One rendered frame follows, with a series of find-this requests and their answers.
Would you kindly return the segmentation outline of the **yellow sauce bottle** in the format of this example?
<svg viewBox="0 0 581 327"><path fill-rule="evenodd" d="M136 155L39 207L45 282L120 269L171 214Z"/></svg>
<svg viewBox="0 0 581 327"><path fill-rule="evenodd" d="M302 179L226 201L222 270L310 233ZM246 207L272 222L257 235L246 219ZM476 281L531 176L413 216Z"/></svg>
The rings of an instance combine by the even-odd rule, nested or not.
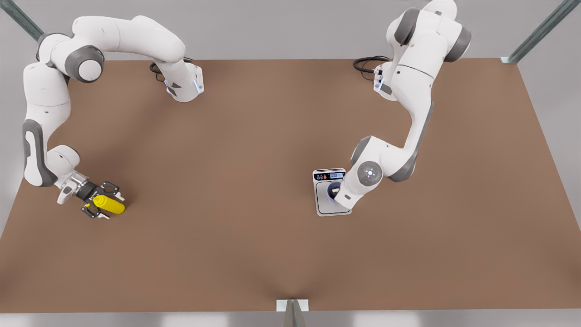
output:
<svg viewBox="0 0 581 327"><path fill-rule="evenodd" d="M125 211L125 205L123 203L107 195L96 195L93 197L93 204L98 209L108 211L109 213L122 214Z"/></svg>

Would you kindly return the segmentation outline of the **white digital kitchen scale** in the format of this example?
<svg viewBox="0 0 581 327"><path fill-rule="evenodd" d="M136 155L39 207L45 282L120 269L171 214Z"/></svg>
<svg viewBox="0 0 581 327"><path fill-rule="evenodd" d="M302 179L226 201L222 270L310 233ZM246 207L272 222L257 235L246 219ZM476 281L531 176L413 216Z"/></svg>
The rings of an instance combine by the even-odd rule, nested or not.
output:
<svg viewBox="0 0 581 327"><path fill-rule="evenodd" d="M312 172L315 206L320 217L351 214L351 210L334 202L329 195L329 187L339 186L345 174L343 168L317 169Z"/></svg>

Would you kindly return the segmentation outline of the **silver frame post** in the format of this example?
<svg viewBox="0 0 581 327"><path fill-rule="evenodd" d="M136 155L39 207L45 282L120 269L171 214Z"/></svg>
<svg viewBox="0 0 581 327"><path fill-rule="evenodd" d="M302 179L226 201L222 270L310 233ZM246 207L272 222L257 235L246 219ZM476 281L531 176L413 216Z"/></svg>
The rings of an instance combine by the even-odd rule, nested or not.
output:
<svg viewBox="0 0 581 327"><path fill-rule="evenodd" d="M562 0L562 2L540 23L536 29L510 54L501 57L502 64L518 64L537 44L540 43L565 17L569 15L581 0Z"/></svg>
<svg viewBox="0 0 581 327"><path fill-rule="evenodd" d="M0 0L0 9L35 41L38 41L43 35L42 29L13 0Z"/></svg>
<svg viewBox="0 0 581 327"><path fill-rule="evenodd" d="M308 327L304 312L309 311L307 299L278 299L276 311L284 311L283 327Z"/></svg>

